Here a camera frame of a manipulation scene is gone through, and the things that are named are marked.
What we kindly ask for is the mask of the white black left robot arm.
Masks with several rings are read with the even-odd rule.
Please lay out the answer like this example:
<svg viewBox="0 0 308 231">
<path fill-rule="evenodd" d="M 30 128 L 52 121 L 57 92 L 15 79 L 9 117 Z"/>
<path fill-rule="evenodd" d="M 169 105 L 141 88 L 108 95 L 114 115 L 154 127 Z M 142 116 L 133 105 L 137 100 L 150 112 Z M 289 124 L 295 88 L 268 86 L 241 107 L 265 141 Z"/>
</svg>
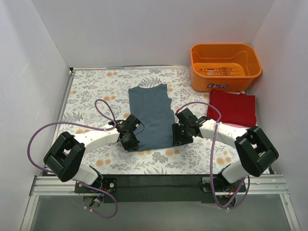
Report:
<svg viewBox="0 0 308 231">
<path fill-rule="evenodd" d="M 83 156 L 107 144 L 121 143 L 126 151 L 137 151 L 139 141 L 134 131 L 141 121 L 134 115 L 126 120 L 111 121 L 99 130 L 72 135 L 65 131 L 59 135 L 43 162 L 62 182 L 75 180 L 95 188 L 103 183 L 102 174 L 82 163 Z"/>
</svg>

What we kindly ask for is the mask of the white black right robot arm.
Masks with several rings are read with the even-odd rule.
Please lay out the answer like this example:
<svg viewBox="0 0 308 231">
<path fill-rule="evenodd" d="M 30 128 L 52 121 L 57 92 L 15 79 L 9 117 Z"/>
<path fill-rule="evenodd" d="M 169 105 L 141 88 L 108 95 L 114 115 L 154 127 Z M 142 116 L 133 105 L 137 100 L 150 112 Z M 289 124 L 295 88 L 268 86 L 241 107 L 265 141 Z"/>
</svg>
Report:
<svg viewBox="0 0 308 231">
<path fill-rule="evenodd" d="M 218 124 L 206 116 L 197 118 L 188 108 L 177 112 L 176 116 L 179 122 L 172 125 L 173 146 L 190 144 L 194 137 L 200 137 L 216 138 L 236 149 L 239 161 L 213 177 L 216 190 L 229 189 L 235 182 L 250 175 L 259 177 L 279 158 L 278 151 L 258 126 L 236 128 Z"/>
</svg>

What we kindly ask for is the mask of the blue-grey t-shirt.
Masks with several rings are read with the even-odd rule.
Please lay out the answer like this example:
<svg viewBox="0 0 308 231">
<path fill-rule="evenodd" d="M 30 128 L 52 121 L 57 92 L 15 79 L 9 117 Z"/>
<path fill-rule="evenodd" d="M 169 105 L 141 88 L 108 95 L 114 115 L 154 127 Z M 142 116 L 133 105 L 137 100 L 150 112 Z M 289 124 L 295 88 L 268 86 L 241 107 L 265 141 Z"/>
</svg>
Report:
<svg viewBox="0 0 308 231">
<path fill-rule="evenodd" d="M 137 86 L 129 89 L 128 94 L 130 113 L 142 123 L 141 128 L 135 131 L 140 142 L 138 151 L 172 147 L 175 117 L 167 85 L 160 84 L 153 88 Z"/>
</svg>

